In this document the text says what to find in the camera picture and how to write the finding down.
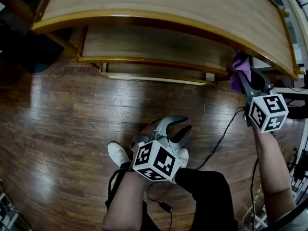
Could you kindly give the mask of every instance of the black pants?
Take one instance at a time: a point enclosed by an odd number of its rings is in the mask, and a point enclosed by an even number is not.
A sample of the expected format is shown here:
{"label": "black pants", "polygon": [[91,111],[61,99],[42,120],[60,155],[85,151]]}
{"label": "black pants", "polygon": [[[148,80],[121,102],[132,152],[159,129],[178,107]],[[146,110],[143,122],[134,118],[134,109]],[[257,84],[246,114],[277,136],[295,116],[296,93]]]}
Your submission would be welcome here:
{"label": "black pants", "polygon": [[[121,168],[129,165],[130,163],[124,164]],[[110,197],[106,201],[107,208],[109,208],[124,174],[125,172],[118,174]],[[221,173],[181,168],[176,174],[175,181],[179,186],[190,192],[196,201],[192,231],[237,230],[230,188]],[[147,213],[145,202],[143,202],[142,211],[141,231],[158,231],[158,227]]]}
{"label": "black pants", "polygon": [[306,119],[308,118],[308,102],[302,107],[289,107],[288,118],[290,119]]}

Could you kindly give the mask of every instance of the black cable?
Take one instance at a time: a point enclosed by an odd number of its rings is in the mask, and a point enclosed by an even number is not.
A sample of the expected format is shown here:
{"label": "black cable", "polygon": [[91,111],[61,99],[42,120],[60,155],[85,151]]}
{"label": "black cable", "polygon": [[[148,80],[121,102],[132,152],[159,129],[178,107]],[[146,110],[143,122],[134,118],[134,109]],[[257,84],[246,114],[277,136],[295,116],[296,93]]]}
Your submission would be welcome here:
{"label": "black cable", "polygon": [[158,182],[153,182],[153,183],[151,183],[150,185],[149,185],[149,187],[148,187],[148,190],[146,191],[146,196],[148,197],[148,199],[149,200],[151,200],[151,201],[153,201],[153,202],[157,202],[157,203],[159,203],[156,199],[152,199],[152,198],[150,198],[150,196],[149,196],[149,190],[150,190],[150,188],[153,186],[153,185],[155,185],[155,184],[157,184]]}
{"label": "black cable", "polygon": [[254,170],[252,172],[252,180],[251,180],[251,186],[250,186],[250,195],[251,195],[251,201],[252,201],[252,210],[253,210],[253,216],[252,216],[252,228],[251,230],[254,231],[255,229],[255,220],[256,220],[256,207],[255,207],[255,200],[254,200],[254,179],[256,174],[256,169],[258,165],[258,159],[255,162]]}
{"label": "black cable", "polygon": [[293,88],[291,88],[291,87],[287,87],[287,88],[289,88],[289,89],[291,89],[291,90],[293,90],[293,91],[296,91],[296,92],[301,92],[301,91],[303,91],[303,90],[307,90],[308,88],[301,88],[302,90],[295,90],[295,89],[293,89]]}
{"label": "black cable", "polygon": [[307,142],[308,142],[308,137],[306,139],[306,144],[305,144],[305,147],[304,147],[304,151],[306,150]]}
{"label": "black cable", "polygon": [[171,221],[170,221],[169,231],[171,231],[171,225],[172,225],[172,212],[169,211],[169,213],[171,214]]}
{"label": "black cable", "polygon": [[228,130],[229,126],[231,125],[231,123],[233,122],[235,116],[236,116],[239,112],[241,112],[241,111],[244,110],[244,109],[242,109],[242,110],[239,110],[239,109],[240,109],[240,107],[236,110],[234,116],[232,117],[231,121],[230,121],[229,124],[227,125],[226,130],[225,130],[224,133],[222,134],[222,136],[221,136],[221,138],[219,139],[219,141],[218,141],[217,145],[215,146],[214,150],[211,152],[211,154],[210,154],[209,156],[207,156],[207,158],[205,159],[205,161],[204,161],[199,167],[196,168],[196,170],[201,169],[201,168],[204,166],[204,164],[206,164],[206,162],[212,157],[212,155],[214,155],[214,153],[215,153],[216,149],[218,148],[220,142],[221,142],[221,141],[223,140],[223,138],[225,137],[225,135],[226,135],[226,133],[227,133],[227,130]]}
{"label": "black cable", "polygon": [[149,185],[148,190],[146,191],[146,195],[147,195],[147,197],[148,197],[149,200],[158,203],[159,206],[160,206],[164,211],[169,212],[169,213],[171,214],[171,221],[170,221],[170,226],[169,226],[169,231],[171,231],[171,225],[172,225],[172,212],[171,212],[171,210],[172,210],[172,207],[169,206],[169,205],[167,205],[165,202],[159,202],[159,201],[157,201],[156,199],[150,198],[150,196],[149,196],[149,190],[150,190],[150,188],[151,188],[153,185],[155,185],[155,184],[157,184],[157,183],[159,183],[159,182],[160,182],[160,181],[152,182],[152,183]]}
{"label": "black cable", "polygon": [[301,4],[300,7],[303,8],[304,6],[306,6],[308,4],[308,2],[305,2],[304,4]]}

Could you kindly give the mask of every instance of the knee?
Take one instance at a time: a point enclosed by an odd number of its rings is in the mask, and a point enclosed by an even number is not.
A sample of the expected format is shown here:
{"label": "knee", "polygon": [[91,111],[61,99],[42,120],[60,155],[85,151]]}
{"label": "knee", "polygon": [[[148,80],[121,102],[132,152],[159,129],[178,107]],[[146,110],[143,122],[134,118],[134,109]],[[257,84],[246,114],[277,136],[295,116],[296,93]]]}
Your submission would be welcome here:
{"label": "knee", "polygon": [[214,172],[214,173],[215,173],[215,175],[213,175],[213,176],[214,176],[214,181],[215,181],[216,184],[222,185],[222,186],[227,185],[229,187],[229,185],[226,181],[226,178],[223,176],[222,173],[219,173],[219,172]]}

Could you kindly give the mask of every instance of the hand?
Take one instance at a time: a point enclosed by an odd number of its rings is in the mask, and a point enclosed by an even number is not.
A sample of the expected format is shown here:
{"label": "hand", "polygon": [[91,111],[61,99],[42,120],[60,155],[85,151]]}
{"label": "hand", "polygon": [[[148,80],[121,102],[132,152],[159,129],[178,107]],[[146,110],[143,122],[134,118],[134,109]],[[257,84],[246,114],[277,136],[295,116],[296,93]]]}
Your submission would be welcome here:
{"label": "hand", "polygon": [[[140,133],[140,135],[143,135],[143,136],[147,136],[147,137],[150,137],[152,135],[152,133],[154,132],[155,128],[157,127],[158,123],[161,121],[161,119],[157,119],[153,122],[151,122],[144,130],[142,130],[142,132]],[[133,151],[134,153],[134,156],[133,156],[133,161],[132,163],[135,162],[135,158],[137,156],[137,151],[138,151],[138,144],[132,144],[131,145],[131,150]]]}

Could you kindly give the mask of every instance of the wire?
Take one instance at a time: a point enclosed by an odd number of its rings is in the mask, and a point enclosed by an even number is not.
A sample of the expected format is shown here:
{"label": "wire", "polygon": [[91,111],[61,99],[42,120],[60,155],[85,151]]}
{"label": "wire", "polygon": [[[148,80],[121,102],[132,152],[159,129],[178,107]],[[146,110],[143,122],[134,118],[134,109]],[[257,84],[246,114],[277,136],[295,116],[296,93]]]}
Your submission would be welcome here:
{"label": "wire", "polygon": [[307,137],[307,139],[306,139],[306,144],[305,144],[304,150],[306,150],[307,142],[308,142],[308,137]]}
{"label": "wire", "polygon": [[302,90],[295,90],[295,89],[293,89],[291,87],[287,87],[287,88],[289,88],[289,89],[291,89],[293,91],[296,91],[296,92],[301,92],[301,91],[304,91],[304,90],[308,90],[308,88],[302,88]]}
{"label": "wire", "polygon": [[251,195],[252,209],[253,209],[252,228],[251,228],[252,231],[254,231],[254,229],[255,229],[255,220],[256,220],[256,207],[255,207],[255,201],[254,201],[253,188],[254,188],[254,179],[255,179],[257,165],[258,165],[258,159],[255,162],[254,170],[252,172],[252,180],[251,180],[251,186],[250,186],[250,195]]}
{"label": "wire", "polygon": [[62,153],[63,153],[63,151],[60,152],[60,158],[61,158],[63,161],[65,161],[64,158],[62,157]]}
{"label": "wire", "polygon": [[149,191],[150,191],[150,188],[151,188],[153,185],[157,184],[158,182],[153,182],[153,183],[151,183],[151,184],[149,185],[149,187],[148,187],[148,190],[146,191],[146,196],[148,197],[148,199],[151,200],[151,201],[153,201],[153,202],[157,202],[157,203],[159,203],[159,202],[158,202],[156,199],[150,198],[150,196],[149,196]]}
{"label": "wire", "polygon": [[172,212],[171,212],[171,207],[168,206],[166,203],[164,203],[164,202],[161,203],[161,202],[157,201],[156,199],[150,198],[150,196],[149,196],[150,188],[151,188],[152,186],[154,186],[155,184],[159,183],[159,182],[160,182],[160,181],[152,182],[152,183],[149,185],[148,190],[146,191],[146,196],[148,197],[149,200],[158,203],[159,206],[160,206],[163,210],[165,210],[166,212],[169,212],[169,213],[171,214],[171,221],[170,221],[170,226],[169,226],[169,231],[171,231],[171,225],[172,225]]}
{"label": "wire", "polygon": [[305,2],[304,4],[300,4],[301,9],[303,9],[304,6],[306,6],[308,2]]}
{"label": "wire", "polygon": [[[259,196],[259,193],[260,193],[261,189],[262,189],[262,185],[260,184],[259,191],[257,192],[257,195],[256,195],[256,197],[255,197],[255,202],[256,202],[256,200],[257,200],[257,198],[258,198],[258,196]],[[242,220],[241,225],[240,225],[237,229],[240,229],[240,228],[243,226],[243,224],[244,224],[244,222],[245,222],[245,218],[246,218],[246,216],[248,215],[248,213],[251,211],[251,209],[252,209],[252,206],[249,208],[249,210],[247,210],[246,215],[243,217],[243,220]]]}
{"label": "wire", "polygon": [[244,110],[244,109],[242,109],[242,110],[239,110],[239,109],[240,109],[240,107],[237,108],[237,110],[236,110],[234,116],[232,117],[231,121],[230,121],[229,124],[227,125],[226,130],[224,131],[224,133],[223,133],[222,136],[220,137],[220,139],[219,139],[217,145],[215,146],[214,150],[211,152],[210,155],[207,156],[207,158],[205,159],[205,161],[204,161],[199,167],[196,168],[196,170],[201,169],[201,168],[204,166],[204,164],[206,164],[206,162],[212,157],[212,155],[214,155],[214,153],[216,152],[216,150],[217,150],[217,148],[218,148],[220,142],[221,142],[221,141],[223,140],[223,138],[225,137],[225,135],[226,135],[226,133],[227,133],[227,130],[228,130],[229,126],[231,125],[231,123],[233,122],[235,116],[236,116],[239,112],[241,112],[241,111]]}
{"label": "wire", "polygon": [[171,231],[171,225],[172,225],[172,212],[169,211],[169,213],[171,214],[171,221],[170,221],[169,231]]}

